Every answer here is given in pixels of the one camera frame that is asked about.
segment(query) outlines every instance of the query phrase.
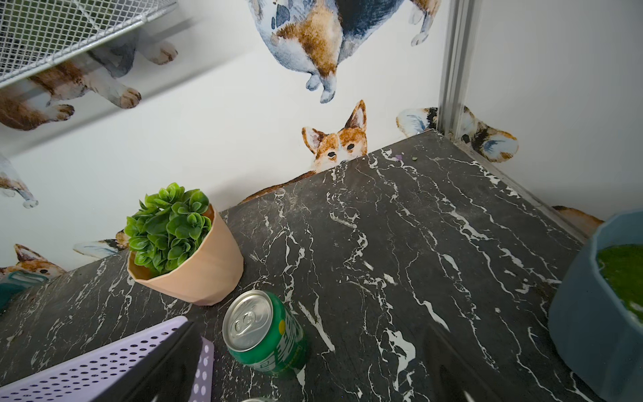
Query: geometric pot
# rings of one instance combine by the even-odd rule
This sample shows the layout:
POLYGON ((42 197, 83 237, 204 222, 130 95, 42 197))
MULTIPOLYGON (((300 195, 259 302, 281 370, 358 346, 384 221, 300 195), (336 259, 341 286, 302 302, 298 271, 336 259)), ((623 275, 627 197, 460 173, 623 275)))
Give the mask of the geometric pot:
POLYGON ((203 214, 212 229, 200 247, 178 268, 152 277, 149 268, 134 263, 135 251, 127 261, 129 275, 141 285, 198 306, 212 306, 230 294, 243 274, 243 256, 230 229, 210 205, 203 214))
POLYGON ((643 401, 643 325, 599 272, 597 252, 643 244, 643 210, 613 216, 587 241, 549 308, 549 332, 565 363, 607 402, 643 401))

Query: black plastic object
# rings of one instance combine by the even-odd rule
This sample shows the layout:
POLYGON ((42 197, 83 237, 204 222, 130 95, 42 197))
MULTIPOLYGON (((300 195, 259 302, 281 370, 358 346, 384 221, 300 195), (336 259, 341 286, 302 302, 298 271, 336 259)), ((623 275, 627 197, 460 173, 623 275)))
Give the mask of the black plastic object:
POLYGON ((435 322, 429 323, 424 346, 436 402, 467 402, 465 392, 475 402, 536 402, 486 364, 479 349, 457 343, 435 322))
POLYGON ((188 401, 202 347, 195 324, 186 322, 92 402, 188 401))

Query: aluminum can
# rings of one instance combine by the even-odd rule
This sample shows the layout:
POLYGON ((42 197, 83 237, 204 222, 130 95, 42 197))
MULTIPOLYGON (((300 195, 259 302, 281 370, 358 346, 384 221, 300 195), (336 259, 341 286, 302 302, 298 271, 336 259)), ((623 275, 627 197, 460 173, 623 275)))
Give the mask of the aluminum can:
POLYGON ((261 290, 237 297, 223 318, 223 340, 239 363, 275 377, 291 377, 308 358, 302 326, 279 298, 261 290))

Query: green leaves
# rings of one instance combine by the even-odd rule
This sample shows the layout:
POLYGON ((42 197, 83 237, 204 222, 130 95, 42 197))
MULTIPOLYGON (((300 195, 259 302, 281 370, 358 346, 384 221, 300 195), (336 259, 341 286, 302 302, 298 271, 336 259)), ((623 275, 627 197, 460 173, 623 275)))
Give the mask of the green leaves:
POLYGON ((201 190, 196 190, 190 195, 190 211, 203 214, 208 210, 210 202, 201 190))
POLYGON ((147 267, 152 276, 178 268, 200 247, 212 229, 202 215, 210 201, 199 189, 185 191, 177 183, 139 201, 140 209, 127 217, 125 234, 129 248, 136 252, 134 262, 147 267))

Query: teal container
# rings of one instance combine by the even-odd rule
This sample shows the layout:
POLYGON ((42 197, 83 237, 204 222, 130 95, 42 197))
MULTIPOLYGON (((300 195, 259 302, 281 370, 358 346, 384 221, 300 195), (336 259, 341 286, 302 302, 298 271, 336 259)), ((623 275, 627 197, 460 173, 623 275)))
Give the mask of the teal container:
POLYGON ((565 363, 607 402, 643 401, 643 325, 599 272, 599 250, 643 244, 643 210, 602 224, 576 255, 549 309, 549 331, 565 363))

